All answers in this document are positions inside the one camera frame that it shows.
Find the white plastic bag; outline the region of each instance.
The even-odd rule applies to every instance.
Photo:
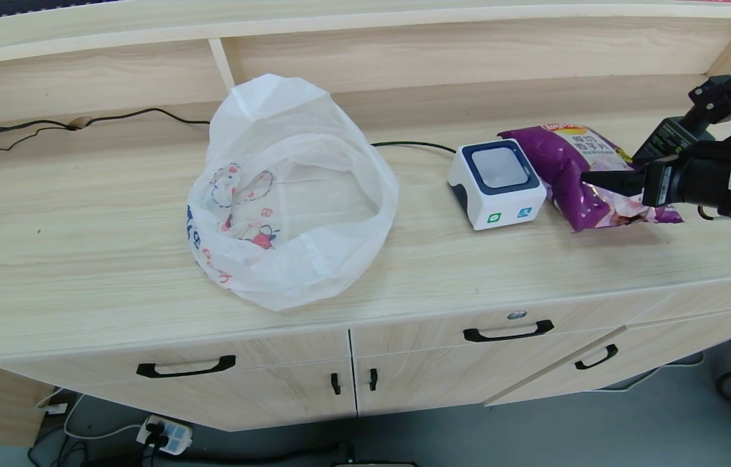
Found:
[[[353,284],[382,248],[398,194],[389,165],[327,92],[265,75],[212,117],[187,238],[209,278],[278,311]]]

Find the plastic bag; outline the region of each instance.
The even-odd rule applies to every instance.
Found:
[[[631,171],[630,157],[587,126],[550,124],[499,133],[514,138],[547,186],[547,198],[573,230],[616,227],[634,222],[682,222],[670,204],[651,208],[641,195],[627,197],[582,183],[584,171]]]
[[[212,281],[278,311],[353,284],[382,248],[398,195],[389,165],[326,91],[265,75],[212,117],[187,239]]]

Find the white box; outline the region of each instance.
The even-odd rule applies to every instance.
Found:
[[[533,221],[547,197],[514,139],[461,146],[446,180],[475,230]]]

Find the power strip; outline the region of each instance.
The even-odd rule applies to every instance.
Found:
[[[137,437],[140,444],[146,444],[146,438],[152,434],[152,431],[149,431],[150,425],[158,426],[161,429],[161,435],[169,438],[166,445],[160,448],[161,451],[167,454],[179,455],[193,443],[193,429],[189,426],[152,414],[140,426]]]

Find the purple snack bag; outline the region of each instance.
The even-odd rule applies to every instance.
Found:
[[[641,195],[627,197],[582,183],[585,171],[632,171],[631,158],[587,126],[550,124],[499,133],[518,141],[547,186],[547,198],[576,232],[633,222],[682,222],[670,204],[651,208]]]

